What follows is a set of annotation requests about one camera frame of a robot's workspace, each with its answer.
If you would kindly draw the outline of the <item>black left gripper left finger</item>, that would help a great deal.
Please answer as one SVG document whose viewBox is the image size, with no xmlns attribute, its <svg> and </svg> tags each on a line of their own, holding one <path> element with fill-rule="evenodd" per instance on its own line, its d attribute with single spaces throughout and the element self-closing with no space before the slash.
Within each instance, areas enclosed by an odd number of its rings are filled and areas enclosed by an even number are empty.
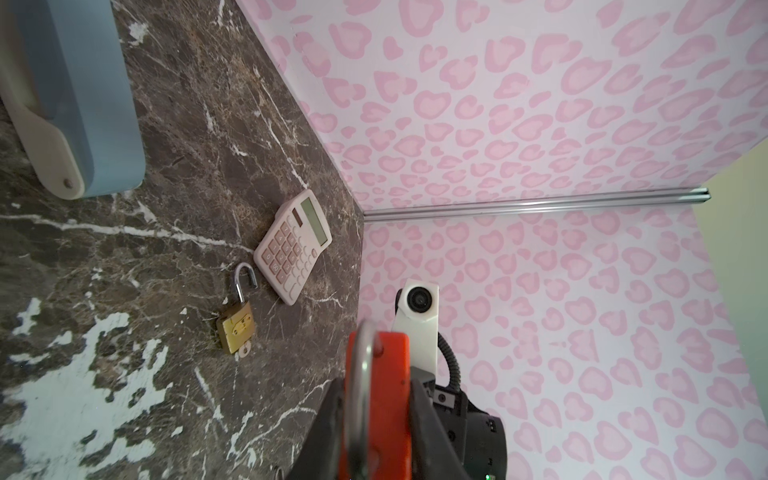
<svg viewBox="0 0 768 480">
<path fill-rule="evenodd" d="M 335 480 L 343 437 L 344 380 L 334 379 L 325 393 L 287 480 Z"/>
</svg>

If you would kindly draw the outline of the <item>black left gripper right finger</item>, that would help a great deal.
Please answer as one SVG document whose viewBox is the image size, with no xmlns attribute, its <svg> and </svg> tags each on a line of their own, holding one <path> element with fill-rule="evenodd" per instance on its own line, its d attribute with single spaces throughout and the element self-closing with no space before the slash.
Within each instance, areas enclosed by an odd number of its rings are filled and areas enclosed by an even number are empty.
<svg viewBox="0 0 768 480">
<path fill-rule="evenodd" d="M 437 416 L 430 397 L 435 376 L 410 369 L 409 426 L 412 437 L 413 479 L 466 479 L 463 465 Z"/>
</svg>

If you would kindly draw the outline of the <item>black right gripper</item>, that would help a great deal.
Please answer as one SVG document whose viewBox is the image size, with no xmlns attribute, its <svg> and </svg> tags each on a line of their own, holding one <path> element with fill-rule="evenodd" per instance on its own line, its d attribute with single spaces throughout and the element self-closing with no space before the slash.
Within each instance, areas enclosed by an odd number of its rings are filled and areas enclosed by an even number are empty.
<svg viewBox="0 0 768 480">
<path fill-rule="evenodd" d="M 502 420 L 475 406 L 463 390 L 428 383 L 433 408 L 459 464 L 470 479 L 505 479 L 507 442 Z"/>
</svg>

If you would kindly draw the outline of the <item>red padlock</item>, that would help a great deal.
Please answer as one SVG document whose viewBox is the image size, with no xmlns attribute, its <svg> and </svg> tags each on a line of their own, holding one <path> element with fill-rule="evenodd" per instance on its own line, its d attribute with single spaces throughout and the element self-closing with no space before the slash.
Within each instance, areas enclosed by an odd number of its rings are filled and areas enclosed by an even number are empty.
<svg viewBox="0 0 768 480">
<path fill-rule="evenodd" d="M 410 345 L 371 320 L 349 336 L 340 479 L 410 479 Z"/>
</svg>

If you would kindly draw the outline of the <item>brass padlock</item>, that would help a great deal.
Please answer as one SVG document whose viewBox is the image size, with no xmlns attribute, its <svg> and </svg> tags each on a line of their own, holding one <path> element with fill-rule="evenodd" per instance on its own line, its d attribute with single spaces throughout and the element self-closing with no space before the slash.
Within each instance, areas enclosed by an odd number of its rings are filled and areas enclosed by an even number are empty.
<svg viewBox="0 0 768 480">
<path fill-rule="evenodd" d="M 217 321 L 217 333 L 222 348 L 239 358 L 246 357 L 251 349 L 251 339 L 256 332 L 252 306 L 247 300 L 241 277 L 246 273 L 251 284 L 257 280 L 253 267 L 247 262 L 239 263 L 234 270 L 232 285 L 236 302 Z"/>
</svg>

